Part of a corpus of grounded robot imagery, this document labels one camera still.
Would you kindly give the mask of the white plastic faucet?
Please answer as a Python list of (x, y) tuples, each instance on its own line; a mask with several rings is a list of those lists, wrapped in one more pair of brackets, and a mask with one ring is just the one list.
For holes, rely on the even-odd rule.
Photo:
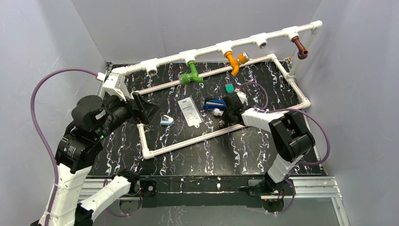
[(218, 123), (219, 128), (223, 128), (224, 125), (225, 125), (225, 122), (224, 122), (224, 120), (222, 119), (223, 111), (222, 111), (221, 109), (219, 109), (219, 108), (214, 108), (213, 111), (212, 111), (212, 113), (213, 113), (213, 115), (214, 115), (215, 117), (218, 117), (218, 118), (219, 118), (219, 123)]

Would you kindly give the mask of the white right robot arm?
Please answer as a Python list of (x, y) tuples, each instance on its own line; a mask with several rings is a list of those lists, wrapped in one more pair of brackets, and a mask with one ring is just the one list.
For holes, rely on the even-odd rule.
[(247, 106), (245, 99), (246, 95), (242, 92), (223, 97), (225, 109), (221, 121), (223, 124), (236, 123), (270, 132), (277, 155), (262, 180), (249, 182), (238, 190), (249, 195), (277, 195), (288, 182), (292, 168), (315, 146), (315, 140), (296, 109), (271, 113)]

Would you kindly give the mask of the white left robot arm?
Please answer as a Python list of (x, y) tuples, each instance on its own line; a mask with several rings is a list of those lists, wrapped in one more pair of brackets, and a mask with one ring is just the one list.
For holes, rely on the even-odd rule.
[(79, 200), (84, 181), (103, 150), (102, 141), (125, 122), (150, 123), (158, 110), (158, 105), (145, 101), (137, 92), (125, 100), (115, 95), (81, 98), (57, 147), (58, 182), (53, 185), (45, 213), (34, 225), (91, 226), (116, 199), (137, 195), (140, 177), (124, 169), (94, 195)]

